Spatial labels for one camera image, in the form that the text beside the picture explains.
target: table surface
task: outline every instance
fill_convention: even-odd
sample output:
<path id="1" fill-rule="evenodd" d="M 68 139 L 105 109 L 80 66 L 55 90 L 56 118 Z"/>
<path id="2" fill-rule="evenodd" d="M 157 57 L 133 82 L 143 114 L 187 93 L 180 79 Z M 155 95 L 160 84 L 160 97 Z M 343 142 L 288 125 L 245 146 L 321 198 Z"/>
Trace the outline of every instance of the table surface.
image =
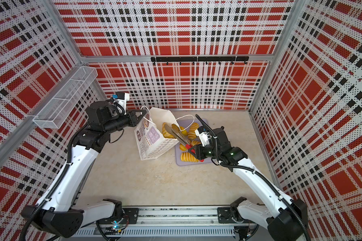
<path id="1" fill-rule="evenodd" d="M 210 126 L 225 127 L 233 147 L 240 147 L 269 179 L 271 175 L 247 111 L 174 111 L 176 118 L 198 114 Z M 77 206 L 105 198 L 122 205 L 229 205 L 243 196 L 261 203 L 252 189 L 227 168 L 213 164 L 177 166 L 174 148 L 153 160 L 140 160 L 134 129 L 107 143 L 90 171 Z M 120 132 L 111 134 L 116 140 Z"/>

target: wire mesh basket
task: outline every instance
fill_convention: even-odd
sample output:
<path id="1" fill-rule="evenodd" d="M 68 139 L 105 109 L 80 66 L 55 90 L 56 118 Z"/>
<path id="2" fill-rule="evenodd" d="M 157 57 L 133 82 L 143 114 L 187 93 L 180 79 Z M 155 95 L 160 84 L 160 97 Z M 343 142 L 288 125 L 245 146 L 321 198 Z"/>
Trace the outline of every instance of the wire mesh basket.
<path id="1" fill-rule="evenodd" d="M 97 76 L 94 67 L 81 66 L 36 115 L 34 122 L 41 128 L 59 129 Z"/>

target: bag handle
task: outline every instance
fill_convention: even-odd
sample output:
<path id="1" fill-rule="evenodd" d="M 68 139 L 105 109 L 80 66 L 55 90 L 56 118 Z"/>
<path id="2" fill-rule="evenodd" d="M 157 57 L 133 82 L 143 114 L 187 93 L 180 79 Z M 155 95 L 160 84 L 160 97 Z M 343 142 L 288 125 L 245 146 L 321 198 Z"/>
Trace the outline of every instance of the bag handle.
<path id="1" fill-rule="evenodd" d="M 141 109 L 142 108 L 146 108 L 147 109 L 147 111 L 149 112 L 149 116 L 151 115 L 150 114 L 150 110 L 149 110 L 149 108 L 147 108 L 146 107 L 146 105 L 143 105 L 142 107 L 141 107 Z M 188 129 L 193 123 L 194 123 L 194 116 L 193 115 L 191 115 L 191 114 L 187 114 L 187 115 L 184 115 L 184 116 L 181 116 L 181 117 L 179 117 L 179 118 L 177 118 L 176 120 L 178 120 L 178 119 L 181 119 L 181 118 L 184 118 L 184 117 L 186 117 L 186 116 L 191 116 L 191 117 L 193 117 L 193 121 L 192 121 L 192 123 L 190 123 L 190 125 L 188 125 L 188 127 L 187 128 L 184 128 L 184 130 L 186 130 L 186 129 Z M 150 121 L 150 120 L 148 120 L 148 119 L 146 119 L 146 117 L 144 116 L 143 117 L 145 120 L 147 120 L 148 122 L 150 122 L 150 123 L 152 123 L 152 124 L 154 124 L 154 126 L 157 128 L 157 125 L 154 123 L 154 122 L 152 122 L 152 121 Z"/>
<path id="2" fill-rule="evenodd" d="M 150 110 L 149 110 L 149 108 L 147 108 L 147 107 L 146 107 L 146 105 L 143 105 L 143 106 L 141 107 L 141 109 L 142 109 L 142 108 L 144 108 L 144 107 L 147 109 L 147 111 L 149 112 L 149 116 L 150 116 L 151 114 L 150 114 Z M 145 120 L 147 120 L 148 122 L 150 122 L 150 123 L 154 124 L 155 128 L 157 128 L 157 125 L 156 125 L 154 122 L 152 122 L 152 121 L 150 121 L 150 120 L 146 119 L 146 117 L 145 117 L 145 116 L 144 116 L 144 119 L 145 119 Z"/>
<path id="3" fill-rule="evenodd" d="M 191 117 L 193 117 L 193 121 L 192 121 L 192 123 L 190 123 L 190 125 L 188 125 L 187 128 L 184 128 L 184 130 L 188 129 L 188 128 L 194 123 L 194 116 L 193 116 L 192 114 L 187 114 L 187 115 L 181 116 L 181 117 L 179 117 L 179 118 L 176 119 L 176 120 L 178 120 L 178 119 L 181 119 L 181 118 L 186 117 L 186 116 L 191 116 Z"/>

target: plaid wall panel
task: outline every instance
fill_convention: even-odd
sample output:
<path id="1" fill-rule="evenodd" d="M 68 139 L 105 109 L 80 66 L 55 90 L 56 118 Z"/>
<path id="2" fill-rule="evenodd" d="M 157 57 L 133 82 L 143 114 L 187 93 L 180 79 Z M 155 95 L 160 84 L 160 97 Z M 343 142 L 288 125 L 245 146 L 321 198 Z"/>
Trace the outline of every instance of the plaid wall panel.
<path id="1" fill-rule="evenodd" d="M 35 204 L 67 159 L 71 136 L 87 121 L 85 109 L 98 101 L 91 87 L 56 129 L 35 128 L 0 169 L 0 241 L 17 240 L 25 220 L 20 212 Z M 47 233 L 29 228 L 27 240 L 44 240 Z"/>
<path id="2" fill-rule="evenodd" d="M 267 62 L 92 63 L 107 96 L 130 93 L 128 108 L 248 109 Z"/>
<path id="3" fill-rule="evenodd" d="M 75 64 L 42 1 L 0 1 L 0 144 Z"/>
<path id="4" fill-rule="evenodd" d="M 294 0 L 53 0 L 81 53 L 271 54 Z"/>
<path id="5" fill-rule="evenodd" d="M 311 0 L 254 117 L 314 240 L 362 239 L 362 0 Z"/>

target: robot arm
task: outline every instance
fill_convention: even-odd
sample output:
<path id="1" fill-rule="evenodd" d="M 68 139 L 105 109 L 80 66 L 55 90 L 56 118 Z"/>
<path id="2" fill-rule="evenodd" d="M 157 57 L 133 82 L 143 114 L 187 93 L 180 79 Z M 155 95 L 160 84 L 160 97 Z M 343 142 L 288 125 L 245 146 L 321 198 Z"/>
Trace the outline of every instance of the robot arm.
<path id="1" fill-rule="evenodd" d="M 307 205 L 300 199 L 293 200 L 273 185 L 245 152 L 232 147 L 224 127 L 213 130 L 198 115 L 196 117 L 203 124 L 195 131 L 201 144 L 188 149 L 188 152 L 199 160 L 207 157 L 217 159 L 220 166 L 229 168 L 245 181 L 265 204 L 265 207 L 255 205 L 241 197 L 231 204 L 231 218 L 236 222 L 252 220 L 268 229 L 277 241 L 297 240 L 302 234 L 309 240 Z"/>
<path id="2" fill-rule="evenodd" d="M 146 110 L 126 111 L 128 99 L 129 94 L 117 92 L 110 100 L 94 102 L 86 109 L 88 122 L 70 140 L 67 163 L 36 205 L 27 205 L 21 212 L 27 222 L 20 240 L 25 240 L 30 224 L 39 230 L 68 238 L 80 227 L 96 220 L 108 217 L 122 219 L 120 201 L 104 199 L 76 209 L 71 209 L 71 206 L 86 172 L 106 142 L 110 141 L 110 134 L 125 127 L 135 127 L 146 114 Z"/>

